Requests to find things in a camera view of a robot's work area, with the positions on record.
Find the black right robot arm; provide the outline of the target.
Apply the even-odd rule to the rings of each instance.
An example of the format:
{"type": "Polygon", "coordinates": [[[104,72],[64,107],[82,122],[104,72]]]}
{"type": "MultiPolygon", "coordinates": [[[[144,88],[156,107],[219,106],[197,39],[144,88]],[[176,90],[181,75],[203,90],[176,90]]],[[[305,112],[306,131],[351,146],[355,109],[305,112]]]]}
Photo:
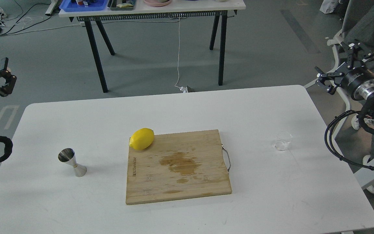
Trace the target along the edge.
{"type": "Polygon", "coordinates": [[[366,67],[367,62],[374,60],[374,53],[359,41],[351,44],[341,42],[341,47],[346,53],[347,59],[334,71],[327,73],[316,67],[318,73],[316,84],[331,95],[341,88],[350,99],[364,100],[365,104],[360,111],[348,109],[335,117],[326,128],[324,141],[328,150],[339,160],[360,166],[359,163],[355,163],[337,152],[331,142],[331,136],[337,124],[353,114],[358,117],[359,127],[374,135],[374,73],[366,67]]]}

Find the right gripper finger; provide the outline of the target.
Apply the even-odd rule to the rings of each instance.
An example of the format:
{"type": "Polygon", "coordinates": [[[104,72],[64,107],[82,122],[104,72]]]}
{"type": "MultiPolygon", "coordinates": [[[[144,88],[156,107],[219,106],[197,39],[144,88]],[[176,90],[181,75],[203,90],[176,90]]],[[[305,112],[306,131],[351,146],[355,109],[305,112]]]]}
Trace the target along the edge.
{"type": "Polygon", "coordinates": [[[334,71],[325,73],[317,66],[315,67],[315,70],[317,71],[315,84],[330,95],[334,95],[337,88],[341,86],[344,72],[334,71]]]}
{"type": "Polygon", "coordinates": [[[356,40],[349,45],[341,42],[341,46],[347,55],[347,60],[344,63],[347,69],[360,68],[368,62],[374,61],[374,52],[360,41],[356,40]]]}

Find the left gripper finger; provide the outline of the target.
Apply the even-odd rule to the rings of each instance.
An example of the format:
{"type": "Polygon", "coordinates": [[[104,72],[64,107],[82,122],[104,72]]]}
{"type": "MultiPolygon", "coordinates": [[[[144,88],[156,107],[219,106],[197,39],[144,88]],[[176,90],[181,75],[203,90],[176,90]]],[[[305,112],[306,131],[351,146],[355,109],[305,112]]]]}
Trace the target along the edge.
{"type": "Polygon", "coordinates": [[[6,97],[12,94],[17,77],[14,76],[8,69],[8,58],[3,58],[1,60],[0,78],[5,80],[5,84],[0,86],[0,96],[6,97]]]}

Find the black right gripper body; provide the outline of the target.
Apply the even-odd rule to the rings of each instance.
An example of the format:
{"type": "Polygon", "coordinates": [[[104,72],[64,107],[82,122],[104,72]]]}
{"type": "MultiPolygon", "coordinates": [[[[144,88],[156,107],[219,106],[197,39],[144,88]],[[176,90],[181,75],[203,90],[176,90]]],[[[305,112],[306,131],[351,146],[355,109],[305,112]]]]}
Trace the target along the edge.
{"type": "Polygon", "coordinates": [[[341,88],[356,101],[368,100],[374,97],[374,73],[365,66],[349,69],[347,66],[339,67],[343,74],[341,88]]]}

